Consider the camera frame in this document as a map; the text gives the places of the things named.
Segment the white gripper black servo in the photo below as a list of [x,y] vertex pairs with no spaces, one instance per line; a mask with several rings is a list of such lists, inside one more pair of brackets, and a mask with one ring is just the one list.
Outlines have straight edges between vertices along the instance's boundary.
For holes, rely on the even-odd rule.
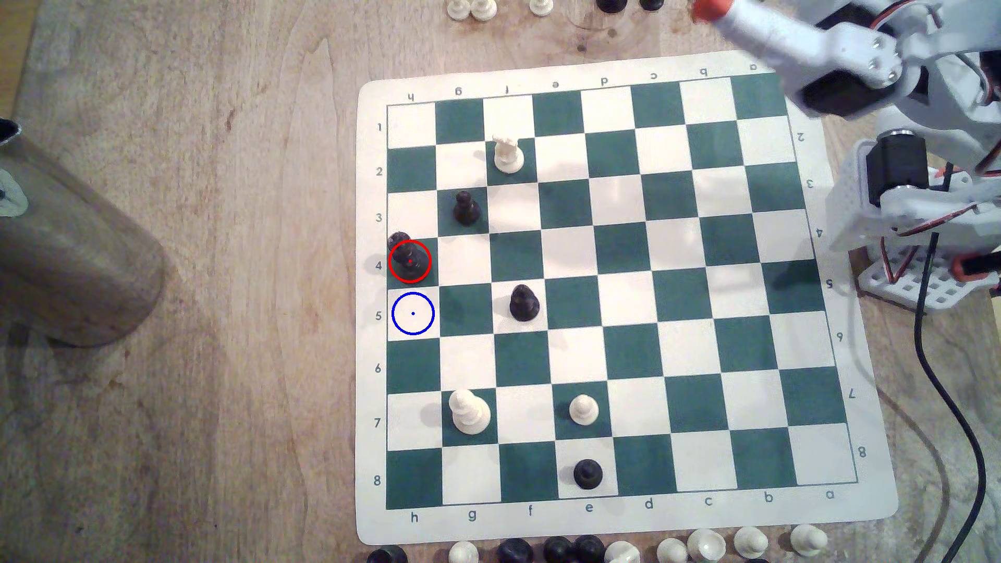
[[822,30],[758,1],[693,1],[692,17],[770,65],[785,94],[813,117],[881,108],[905,75],[898,39],[853,23]]

